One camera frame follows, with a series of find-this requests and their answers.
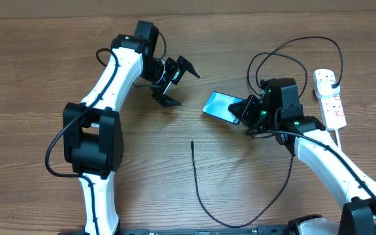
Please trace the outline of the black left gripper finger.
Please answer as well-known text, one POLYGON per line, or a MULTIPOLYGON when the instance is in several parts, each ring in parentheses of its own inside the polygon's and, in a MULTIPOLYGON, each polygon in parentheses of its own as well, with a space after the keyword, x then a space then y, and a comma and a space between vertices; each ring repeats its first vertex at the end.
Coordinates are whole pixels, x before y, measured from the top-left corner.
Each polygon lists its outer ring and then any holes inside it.
POLYGON ((152 88, 152 97, 162 106, 162 107, 172 107, 172 106, 181 106, 182 103, 169 97, 165 93, 165 87, 155 87, 152 88))
POLYGON ((193 64, 189 62, 186 58, 180 57, 180 63, 184 71, 188 71, 195 77, 200 78, 200 75, 194 69, 193 64))

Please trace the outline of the blue Galaxy smartphone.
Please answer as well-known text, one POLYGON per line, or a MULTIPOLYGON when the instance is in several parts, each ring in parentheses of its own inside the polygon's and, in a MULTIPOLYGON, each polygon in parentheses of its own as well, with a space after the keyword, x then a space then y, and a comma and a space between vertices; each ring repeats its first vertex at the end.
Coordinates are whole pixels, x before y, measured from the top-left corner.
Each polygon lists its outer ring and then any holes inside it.
POLYGON ((231 124, 238 125, 240 120, 228 110, 228 107, 231 104, 241 101, 242 99, 240 98, 214 91, 205 103, 202 112, 231 124))

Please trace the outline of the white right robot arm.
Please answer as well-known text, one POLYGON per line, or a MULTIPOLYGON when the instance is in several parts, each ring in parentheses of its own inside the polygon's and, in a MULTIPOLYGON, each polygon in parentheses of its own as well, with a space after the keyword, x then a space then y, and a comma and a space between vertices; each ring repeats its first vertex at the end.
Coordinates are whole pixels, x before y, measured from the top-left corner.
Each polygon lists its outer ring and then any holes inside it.
POLYGON ((287 234, 376 234, 376 181, 334 143, 325 126, 305 116, 292 78, 265 81, 260 97, 229 105, 247 134, 270 133, 321 180, 341 209, 338 222, 308 215, 288 223, 287 234))

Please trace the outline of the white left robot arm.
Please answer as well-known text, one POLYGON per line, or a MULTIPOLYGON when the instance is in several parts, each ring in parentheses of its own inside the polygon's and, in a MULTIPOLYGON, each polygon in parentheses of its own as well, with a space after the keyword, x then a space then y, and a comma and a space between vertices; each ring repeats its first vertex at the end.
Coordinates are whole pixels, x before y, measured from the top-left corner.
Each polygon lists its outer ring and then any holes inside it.
POLYGON ((133 35, 119 34, 106 52, 110 59, 94 88, 81 102, 69 102, 63 109, 63 128, 52 140, 44 163, 50 174, 64 175, 50 167, 50 154, 63 141, 66 162, 72 173, 66 178, 80 181, 86 207, 86 225, 81 234, 119 234, 120 220, 114 203, 114 177, 123 154, 124 141, 120 110, 134 81, 141 77, 149 84, 152 97, 164 108, 181 103, 166 94, 185 72, 196 76, 191 62, 183 56, 162 60, 154 56, 159 29, 139 21, 133 35))

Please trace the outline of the white charger plug adapter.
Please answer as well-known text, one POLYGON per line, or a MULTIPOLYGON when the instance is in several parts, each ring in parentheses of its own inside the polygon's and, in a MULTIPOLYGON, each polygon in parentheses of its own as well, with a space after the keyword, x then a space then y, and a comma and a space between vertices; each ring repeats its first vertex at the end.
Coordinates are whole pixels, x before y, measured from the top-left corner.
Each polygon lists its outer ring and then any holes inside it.
POLYGON ((341 87, 334 87, 336 84, 333 80, 316 80, 315 82, 315 95, 318 99, 324 99, 339 95, 341 87))

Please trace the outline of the white power strip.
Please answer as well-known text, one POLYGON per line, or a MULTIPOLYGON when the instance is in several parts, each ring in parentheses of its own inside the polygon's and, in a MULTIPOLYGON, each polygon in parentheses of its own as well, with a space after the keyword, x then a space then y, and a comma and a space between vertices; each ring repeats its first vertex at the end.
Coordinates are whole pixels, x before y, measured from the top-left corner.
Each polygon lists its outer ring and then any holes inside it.
MULTIPOLYGON (((336 82, 335 74, 328 69, 317 69, 313 73, 313 82, 316 80, 333 80, 336 82)), ((339 130, 347 125, 343 105, 339 95, 318 99, 321 118, 326 130, 339 130)))

